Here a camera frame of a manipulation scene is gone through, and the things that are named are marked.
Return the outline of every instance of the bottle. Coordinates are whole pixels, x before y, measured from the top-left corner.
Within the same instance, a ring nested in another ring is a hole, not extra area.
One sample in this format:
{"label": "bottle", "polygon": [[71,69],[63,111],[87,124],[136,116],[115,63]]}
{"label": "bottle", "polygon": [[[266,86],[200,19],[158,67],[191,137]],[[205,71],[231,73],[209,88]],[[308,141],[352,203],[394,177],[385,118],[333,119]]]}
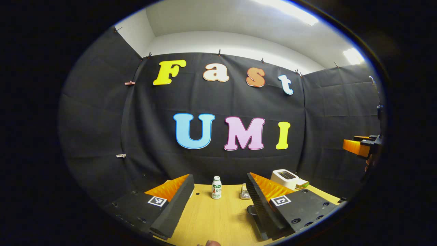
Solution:
{"label": "bottle", "polygon": [[212,181],[212,198],[220,199],[222,197],[222,182],[219,176],[214,176],[214,181]]}

